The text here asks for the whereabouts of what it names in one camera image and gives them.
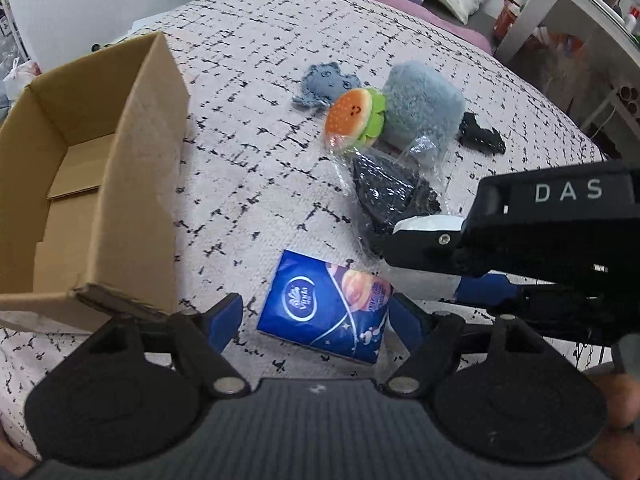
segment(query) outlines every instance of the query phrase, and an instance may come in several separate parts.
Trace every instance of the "blue star-shaped plush toy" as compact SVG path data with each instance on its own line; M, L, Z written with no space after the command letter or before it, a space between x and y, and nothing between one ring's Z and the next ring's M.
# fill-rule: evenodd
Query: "blue star-shaped plush toy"
M344 75L334 61L311 65L302 79L302 95L293 98L296 104L313 107L330 107L338 97L353 88L362 88L355 74Z

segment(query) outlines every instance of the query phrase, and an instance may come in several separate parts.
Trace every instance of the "cardboard box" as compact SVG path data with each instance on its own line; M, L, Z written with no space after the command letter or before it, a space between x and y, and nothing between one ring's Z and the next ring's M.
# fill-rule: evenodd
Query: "cardboard box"
M25 88L0 130L0 324L92 332L115 312L177 309L172 213L188 101L161 33Z

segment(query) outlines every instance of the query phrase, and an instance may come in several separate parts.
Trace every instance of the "hamburger plush toy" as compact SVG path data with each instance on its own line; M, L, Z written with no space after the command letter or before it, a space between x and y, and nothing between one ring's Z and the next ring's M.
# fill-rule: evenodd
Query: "hamburger plush toy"
M354 146L371 146L385 124L384 95L375 88L355 88L332 105L324 123L328 148L344 152Z

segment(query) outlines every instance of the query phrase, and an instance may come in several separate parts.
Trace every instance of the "bedspread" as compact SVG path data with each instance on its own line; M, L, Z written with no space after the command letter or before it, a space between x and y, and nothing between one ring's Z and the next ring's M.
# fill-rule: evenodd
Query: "bedspread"
M406 357L391 332L371 367L255 331L283 249L367 267L350 199L322 143L324 112L292 105L311 63L337 61L380 88L395 63L415 59L462 90L467 109L502 133L507 152L450 146L444 175L453 213L468 212L484 176L601 160L560 110L493 57L376 1L195 0L141 32L149 30L164 30L191 93L176 189L178 300L206 310L228 292L242 294L244 321L224 356L253 386L265 376L384 378ZM482 311L454 309L489 322ZM0 329L2 424L31 452L24 399L81 341ZM580 367L597 364L598 348L554 344Z

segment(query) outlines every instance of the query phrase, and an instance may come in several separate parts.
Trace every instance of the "plush toy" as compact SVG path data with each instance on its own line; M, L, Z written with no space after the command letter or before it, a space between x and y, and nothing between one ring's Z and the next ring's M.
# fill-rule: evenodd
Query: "plush toy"
M492 128L490 124L478 124L476 114L473 112L465 112L460 123L460 134L458 142L461 146L466 146L478 152L487 155L504 155L507 147L500 136L500 132Z
M362 83L355 74L343 74L334 61L311 65L302 79L302 95L293 102L305 107L328 108L338 97L353 88L361 88Z
M337 152L370 146L385 124L385 97L375 88L356 88L342 94L329 110L324 140Z
M405 150L415 139L433 145L437 164L458 132L466 101L462 92L434 68L418 61L394 65L382 89L386 96L382 139Z

